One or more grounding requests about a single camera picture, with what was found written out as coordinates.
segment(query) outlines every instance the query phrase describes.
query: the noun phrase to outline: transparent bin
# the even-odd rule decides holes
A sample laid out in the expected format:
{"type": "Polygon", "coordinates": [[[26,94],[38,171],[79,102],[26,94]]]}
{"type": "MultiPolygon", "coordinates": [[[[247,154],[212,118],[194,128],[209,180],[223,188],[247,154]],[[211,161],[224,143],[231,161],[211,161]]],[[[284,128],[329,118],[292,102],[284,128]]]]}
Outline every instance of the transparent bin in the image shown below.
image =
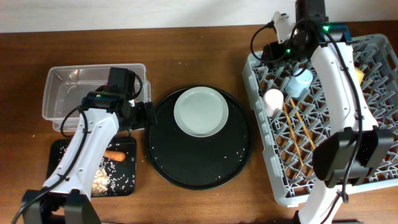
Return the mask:
{"type": "MultiPolygon", "coordinates": [[[[381,34],[353,38],[354,62],[365,73],[361,88],[373,116],[381,129],[391,129],[394,145],[389,149],[377,171],[367,178],[364,184],[353,186],[350,192],[359,193],[398,185],[398,58],[386,36],[381,34]]],[[[294,128],[298,147],[303,156],[303,165],[290,137],[284,111],[269,118],[265,115],[262,96],[270,88],[285,93],[290,71],[305,62],[269,69],[262,66],[251,54],[243,68],[243,80],[250,107],[259,125],[264,150],[262,152],[267,167],[274,198],[283,206],[296,207],[307,201],[312,190],[315,174],[312,167],[312,148],[303,132],[306,125],[317,147],[330,137],[330,122],[327,102],[322,85],[315,69],[309,90],[299,99],[294,99],[296,107],[290,104],[292,94],[287,95],[285,104],[290,110],[289,117],[294,128]],[[299,112],[304,123],[298,119],[299,112]]]]}
{"type": "MultiPolygon", "coordinates": [[[[53,122],[53,128],[60,130],[64,117],[76,106],[88,92],[96,90],[108,81],[111,67],[127,68],[142,79],[142,91],[137,101],[150,101],[150,83],[146,79],[146,68],[143,64],[112,64],[112,65],[79,65],[53,67],[50,69],[44,88],[42,116],[53,122]]],[[[65,122],[65,131],[76,130],[79,121],[78,112],[73,113],[65,122]]]]}

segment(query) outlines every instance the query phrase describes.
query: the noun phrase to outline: black placemat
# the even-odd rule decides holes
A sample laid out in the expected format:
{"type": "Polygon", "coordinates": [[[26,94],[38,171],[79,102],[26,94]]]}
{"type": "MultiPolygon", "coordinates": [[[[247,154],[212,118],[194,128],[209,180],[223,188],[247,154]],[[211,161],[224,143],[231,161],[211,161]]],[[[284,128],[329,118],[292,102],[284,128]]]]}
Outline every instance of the black placemat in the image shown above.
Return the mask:
{"type": "Polygon", "coordinates": [[[234,178],[252,151],[252,129],[243,107],[226,92],[213,88],[228,104],[221,131],[196,138],[183,132],[174,119],[174,105],[189,88],[178,90],[156,107],[157,124],[146,129],[146,153],[155,170],[186,189],[210,189],[234,178]]]}
{"type": "MultiPolygon", "coordinates": [[[[51,145],[47,178],[57,168],[69,143],[69,139],[60,139],[51,145]]],[[[106,150],[123,152],[126,158],[122,162],[116,162],[105,157],[102,158],[98,169],[104,168],[108,175],[109,181],[106,186],[108,190],[100,195],[92,195],[92,197],[127,196],[132,194],[136,186],[136,140],[130,137],[115,137],[111,140],[106,150]]]]}

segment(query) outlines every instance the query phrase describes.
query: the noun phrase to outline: gray dish rack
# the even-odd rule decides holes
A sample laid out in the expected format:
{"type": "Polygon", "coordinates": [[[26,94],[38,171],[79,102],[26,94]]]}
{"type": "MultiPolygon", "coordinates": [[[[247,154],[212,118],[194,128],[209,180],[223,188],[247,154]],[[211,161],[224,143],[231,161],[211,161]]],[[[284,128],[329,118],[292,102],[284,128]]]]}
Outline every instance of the gray dish rack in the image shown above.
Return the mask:
{"type": "MultiPolygon", "coordinates": [[[[395,144],[365,184],[350,188],[352,194],[398,185],[398,59],[387,37],[382,34],[355,37],[353,41],[355,65],[365,74],[361,88],[369,109],[380,128],[393,130],[395,144]]],[[[296,207],[307,201],[315,181],[313,150],[302,126],[306,125],[310,131],[315,146],[330,136],[327,104],[321,83],[311,65],[309,69],[314,76],[311,87],[299,99],[294,99],[295,108],[290,104],[292,94],[287,95],[284,91],[290,71],[304,63],[295,62],[269,69],[250,54],[242,74],[250,107],[259,125],[264,145],[262,154],[275,200],[288,207],[296,207]],[[303,166],[294,149],[285,113],[280,110],[273,118],[265,116],[262,96],[270,88],[279,89],[286,96],[285,104],[298,138],[303,166]],[[296,112],[300,113],[304,124],[299,121],[296,112]]]]}

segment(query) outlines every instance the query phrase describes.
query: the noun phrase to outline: white wall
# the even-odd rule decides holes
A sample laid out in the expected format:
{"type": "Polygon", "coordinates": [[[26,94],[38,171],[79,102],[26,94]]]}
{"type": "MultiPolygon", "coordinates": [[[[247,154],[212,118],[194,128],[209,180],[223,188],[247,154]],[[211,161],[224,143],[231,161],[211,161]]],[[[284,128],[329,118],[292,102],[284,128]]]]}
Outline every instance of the white wall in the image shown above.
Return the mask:
{"type": "MultiPolygon", "coordinates": [[[[331,21],[398,19],[398,0],[325,0],[331,21]]],[[[265,24],[294,0],[0,0],[0,32],[265,24]]]]}

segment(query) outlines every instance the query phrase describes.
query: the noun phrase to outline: wooden table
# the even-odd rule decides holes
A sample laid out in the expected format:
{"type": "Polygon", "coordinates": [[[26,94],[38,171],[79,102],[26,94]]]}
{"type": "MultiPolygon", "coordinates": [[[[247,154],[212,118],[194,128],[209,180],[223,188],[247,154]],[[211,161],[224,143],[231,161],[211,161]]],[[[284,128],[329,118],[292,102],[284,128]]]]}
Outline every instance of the wooden table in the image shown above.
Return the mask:
{"type": "MultiPolygon", "coordinates": [[[[350,23],[352,35],[383,33],[398,52],[398,21],[350,23]]],[[[40,189],[50,145],[61,139],[42,118],[42,97],[51,67],[104,63],[143,63],[152,101],[190,85],[210,85],[236,97],[250,114],[254,151],[231,182],[212,190],[192,191],[161,178],[143,156],[138,142],[136,191],[128,197],[93,198],[104,222],[249,223],[292,218],[297,208],[275,203],[262,158],[262,143],[241,77],[249,41],[260,26],[184,29],[95,30],[0,34],[0,220],[9,223],[27,189],[40,189]]],[[[256,49],[274,41],[265,30],[256,49]]],[[[367,223],[398,222],[398,187],[352,195],[337,219],[367,223]]]]}

